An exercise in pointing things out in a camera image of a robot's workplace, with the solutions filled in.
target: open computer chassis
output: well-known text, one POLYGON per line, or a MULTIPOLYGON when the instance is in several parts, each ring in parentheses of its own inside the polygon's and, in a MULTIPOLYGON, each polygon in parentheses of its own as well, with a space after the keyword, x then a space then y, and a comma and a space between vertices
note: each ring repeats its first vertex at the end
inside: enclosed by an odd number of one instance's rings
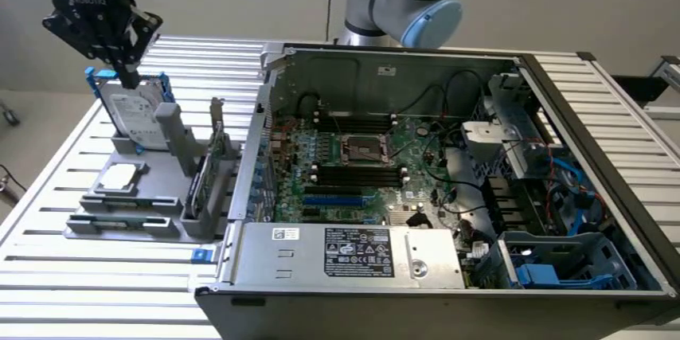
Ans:
POLYGON ((196 290, 223 336, 600 338, 672 318, 675 248, 531 54, 275 44, 264 68, 196 290))

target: gray floor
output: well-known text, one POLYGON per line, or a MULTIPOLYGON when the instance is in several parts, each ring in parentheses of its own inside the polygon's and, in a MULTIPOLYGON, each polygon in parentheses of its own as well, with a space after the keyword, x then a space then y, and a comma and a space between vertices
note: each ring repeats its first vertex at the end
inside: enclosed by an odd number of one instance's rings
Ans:
MULTIPOLYGON (((0 163, 30 187, 95 97, 87 93, 0 90, 0 99, 22 119, 18 127, 10 127, 0 119, 0 163)), ((0 202, 0 222, 10 211, 11 208, 0 202)))

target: robotic arm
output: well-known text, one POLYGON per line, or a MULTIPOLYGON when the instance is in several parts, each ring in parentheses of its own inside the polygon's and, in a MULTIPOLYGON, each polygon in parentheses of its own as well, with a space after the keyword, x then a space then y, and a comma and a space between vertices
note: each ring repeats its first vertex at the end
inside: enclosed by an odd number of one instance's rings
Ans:
POLYGON ((55 11, 43 26, 90 59, 118 72, 126 88, 139 85, 139 61, 163 19, 136 7, 135 0, 52 0, 55 11))
POLYGON ((408 48, 439 48, 458 28, 458 0, 348 0, 344 45, 388 45, 392 37, 408 48))

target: motherboard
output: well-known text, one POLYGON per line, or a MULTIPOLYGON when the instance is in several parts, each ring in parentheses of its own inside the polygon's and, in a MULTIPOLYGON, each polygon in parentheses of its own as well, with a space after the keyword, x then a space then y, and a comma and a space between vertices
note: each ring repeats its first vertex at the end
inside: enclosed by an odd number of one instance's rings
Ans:
POLYGON ((458 218, 442 210, 452 187, 426 170, 448 179, 436 128, 411 117, 286 119, 271 137, 275 221, 454 227, 458 218))

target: warning label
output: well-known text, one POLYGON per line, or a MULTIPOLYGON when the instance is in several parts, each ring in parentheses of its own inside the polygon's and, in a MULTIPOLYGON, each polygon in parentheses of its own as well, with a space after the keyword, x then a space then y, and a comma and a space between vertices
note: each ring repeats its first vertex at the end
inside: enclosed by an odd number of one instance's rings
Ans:
POLYGON ((388 229, 327 229, 324 245, 328 276, 395 277, 388 229))

